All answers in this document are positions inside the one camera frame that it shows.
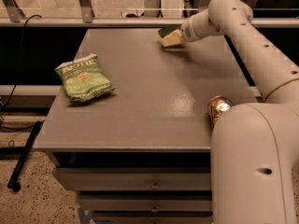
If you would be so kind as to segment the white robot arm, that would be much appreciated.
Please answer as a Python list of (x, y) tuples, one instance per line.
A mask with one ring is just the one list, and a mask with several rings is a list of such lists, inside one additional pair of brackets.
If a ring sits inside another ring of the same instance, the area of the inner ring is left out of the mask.
[(252, 18), (240, 0), (210, 0), (207, 9), (158, 36), (172, 47), (227, 35), (263, 98), (210, 114), (213, 224), (297, 224), (298, 67), (252, 26)]

